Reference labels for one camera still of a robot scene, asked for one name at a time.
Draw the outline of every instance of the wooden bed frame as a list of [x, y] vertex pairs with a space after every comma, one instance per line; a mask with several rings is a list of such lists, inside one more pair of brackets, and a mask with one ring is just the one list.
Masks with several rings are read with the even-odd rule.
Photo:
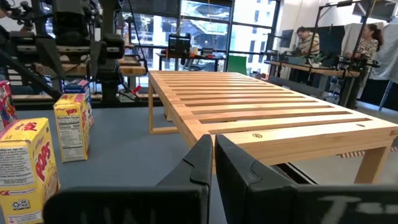
[[[154, 128], [153, 89], [176, 127]], [[355, 183], [375, 183], [398, 125], [238, 73], [149, 74], [151, 134], [179, 132], [189, 147], [224, 134], [266, 165], [366, 151]]]

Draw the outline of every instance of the pops cereal box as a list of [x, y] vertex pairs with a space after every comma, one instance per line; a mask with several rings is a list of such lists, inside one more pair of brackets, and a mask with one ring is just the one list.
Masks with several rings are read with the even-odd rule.
[[17, 112], [7, 80], [0, 82], [0, 113], [0, 131], [2, 131], [9, 123], [17, 119]]
[[86, 108], [88, 116], [88, 125], [91, 127], [94, 124], [93, 109], [91, 108], [93, 102], [91, 100], [90, 83], [87, 80], [76, 79], [63, 87], [64, 93], [84, 93], [86, 96]]
[[90, 128], [85, 101], [84, 94], [64, 94], [54, 105], [62, 162], [88, 158]]
[[8, 224], [40, 223], [60, 188], [47, 118], [14, 121], [0, 133], [0, 206]]

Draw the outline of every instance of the woman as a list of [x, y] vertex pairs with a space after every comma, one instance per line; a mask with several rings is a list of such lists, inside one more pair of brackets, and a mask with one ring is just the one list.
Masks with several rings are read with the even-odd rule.
[[[360, 58], [364, 56], [366, 59], [374, 60], [376, 57], [376, 52], [380, 50], [381, 45], [383, 44], [383, 36], [381, 33], [381, 30], [377, 28], [375, 24], [367, 24], [366, 27], [363, 30], [362, 33], [362, 39], [359, 43], [359, 46], [357, 48], [357, 52], [355, 54], [356, 58]], [[351, 57], [352, 53], [347, 53], [347, 57]], [[358, 94], [356, 95], [356, 98], [359, 99], [362, 96], [362, 92], [364, 90], [366, 81], [368, 80], [369, 74], [370, 74], [370, 68], [367, 68], [366, 76], [365, 77], [359, 77], [359, 91]], [[350, 102], [355, 102], [355, 98], [352, 99], [350, 98]]]

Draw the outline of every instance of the person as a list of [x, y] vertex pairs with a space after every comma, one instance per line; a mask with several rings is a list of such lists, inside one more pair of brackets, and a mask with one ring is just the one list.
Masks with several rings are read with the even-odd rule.
[[317, 55], [320, 53], [320, 40], [319, 40], [319, 35], [317, 33], [314, 34], [313, 32], [309, 31], [307, 28], [300, 27], [297, 29], [297, 35], [300, 38], [298, 40], [297, 48], [299, 49], [301, 54], [308, 54], [313, 35], [315, 35], [315, 38], [313, 40], [311, 54]]
[[[7, 16], [10, 16], [11, 12], [6, 11], [0, 8], [0, 19], [3, 19]], [[20, 32], [30, 32], [32, 27], [23, 26]], [[9, 45], [9, 32], [0, 25], [0, 49], [6, 52], [12, 52]], [[0, 65], [0, 81], [6, 80], [6, 76], [4, 75], [6, 66]], [[34, 89], [31, 86], [10, 86], [11, 93], [13, 95], [33, 95]]]
[[[376, 57], [376, 52], [378, 52], [383, 45], [384, 39], [382, 31], [377, 28], [375, 24], [367, 24], [362, 32], [362, 38], [359, 42], [358, 48], [356, 49], [358, 53], [355, 53], [355, 58], [365, 57], [369, 60], [374, 60]], [[347, 53], [347, 57], [351, 58], [353, 53]], [[358, 94], [349, 98], [349, 107], [355, 107], [354, 102], [362, 96], [362, 92], [368, 80], [369, 74], [371, 73], [371, 68], [366, 69], [366, 75], [364, 77], [359, 77], [359, 90]]]

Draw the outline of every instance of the computer monitor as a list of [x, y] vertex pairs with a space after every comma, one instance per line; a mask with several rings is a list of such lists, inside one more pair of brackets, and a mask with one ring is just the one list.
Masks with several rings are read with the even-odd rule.
[[283, 30], [282, 38], [280, 39], [280, 47], [290, 48], [290, 43], [293, 37], [293, 30]]

